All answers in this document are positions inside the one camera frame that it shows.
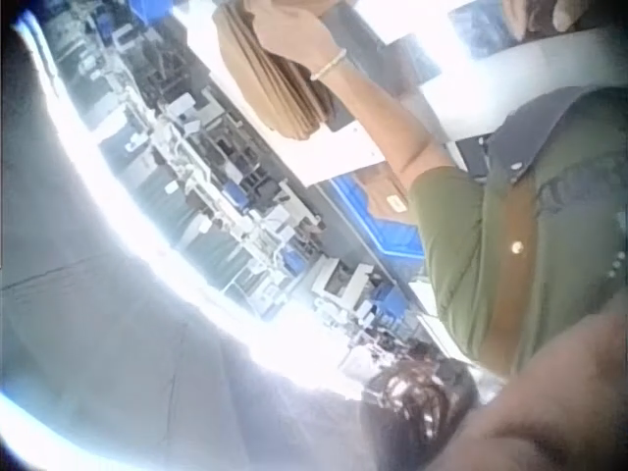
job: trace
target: hand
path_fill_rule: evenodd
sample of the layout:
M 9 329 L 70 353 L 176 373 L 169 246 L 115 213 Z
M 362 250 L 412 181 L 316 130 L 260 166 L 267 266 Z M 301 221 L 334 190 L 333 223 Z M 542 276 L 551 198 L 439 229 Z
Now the hand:
M 323 22 L 306 10 L 274 6 L 271 0 L 247 0 L 245 8 L 255 16 L 253 29 L 264 49 L 312 73 L 340 53 Z

